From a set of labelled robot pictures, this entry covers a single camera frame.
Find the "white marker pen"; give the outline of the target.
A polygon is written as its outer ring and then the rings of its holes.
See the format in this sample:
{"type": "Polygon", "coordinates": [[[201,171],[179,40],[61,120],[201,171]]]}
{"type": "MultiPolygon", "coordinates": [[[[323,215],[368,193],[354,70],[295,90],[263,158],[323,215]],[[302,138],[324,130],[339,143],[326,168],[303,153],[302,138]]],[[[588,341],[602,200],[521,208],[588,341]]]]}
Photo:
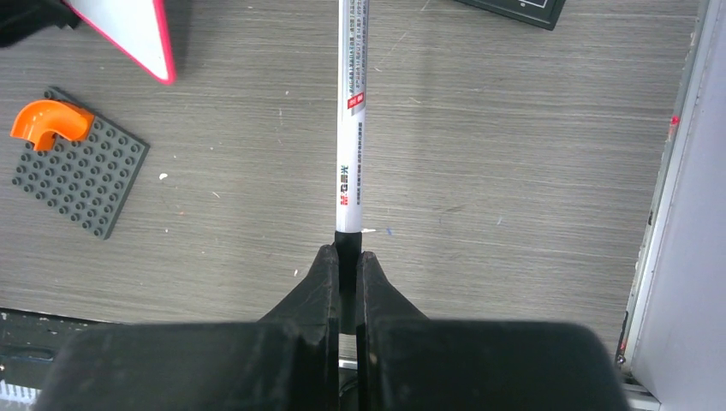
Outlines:
{"type": "Polygon", "coordinates": [[[356,266],[362,245],[362,163],[370,3],[338,2],[336,96],[336,231],[341,332],[356,328],[356,266]]]}

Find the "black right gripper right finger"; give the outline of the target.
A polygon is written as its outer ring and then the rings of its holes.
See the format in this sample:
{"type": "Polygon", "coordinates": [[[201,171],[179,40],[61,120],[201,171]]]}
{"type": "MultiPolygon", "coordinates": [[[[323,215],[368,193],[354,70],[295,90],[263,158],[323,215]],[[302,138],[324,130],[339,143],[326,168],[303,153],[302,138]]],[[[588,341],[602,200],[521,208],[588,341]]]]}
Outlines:
{"type": "Polygon", "coordinates": [[[598,336],[559,322],[429,319],[385,276],[358,267],[362,410],[626,410],[598,336]]]}

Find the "white board with pink frame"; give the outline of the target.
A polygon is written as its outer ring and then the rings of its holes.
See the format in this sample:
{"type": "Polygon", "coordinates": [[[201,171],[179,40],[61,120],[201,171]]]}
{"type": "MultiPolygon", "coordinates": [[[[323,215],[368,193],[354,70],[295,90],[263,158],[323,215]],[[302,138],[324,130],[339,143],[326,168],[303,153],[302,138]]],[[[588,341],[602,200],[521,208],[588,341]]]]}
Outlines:
{"type": "Polygon", "coordinates": [[[163,0],[68,0],[87,25],[158,82],[176,81],[176,66],[163,0]]]}

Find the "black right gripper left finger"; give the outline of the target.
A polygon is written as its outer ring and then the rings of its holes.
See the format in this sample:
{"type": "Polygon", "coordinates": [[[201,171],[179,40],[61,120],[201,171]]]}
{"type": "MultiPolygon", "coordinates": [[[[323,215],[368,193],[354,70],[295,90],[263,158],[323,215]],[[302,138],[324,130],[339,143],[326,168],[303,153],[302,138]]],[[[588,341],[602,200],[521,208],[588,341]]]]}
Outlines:
{"type": "Polygon", "coordinates": [[[96,325],[53,360],[38,410],[335,410],[338,258],[255,322],[96,325]]]}

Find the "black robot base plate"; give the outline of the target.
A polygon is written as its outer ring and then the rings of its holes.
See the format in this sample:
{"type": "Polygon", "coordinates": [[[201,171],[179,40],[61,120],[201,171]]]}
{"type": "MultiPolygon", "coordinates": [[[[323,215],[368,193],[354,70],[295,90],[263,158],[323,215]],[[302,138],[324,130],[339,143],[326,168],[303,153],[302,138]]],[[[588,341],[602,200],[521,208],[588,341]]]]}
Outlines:
{"type": "Polygon", "coordinates": [[[64,343],[82,331],[106,324],[105,321],[3,308],[1,392],[19,396],[22,389],[40,389],[64,343]]]}

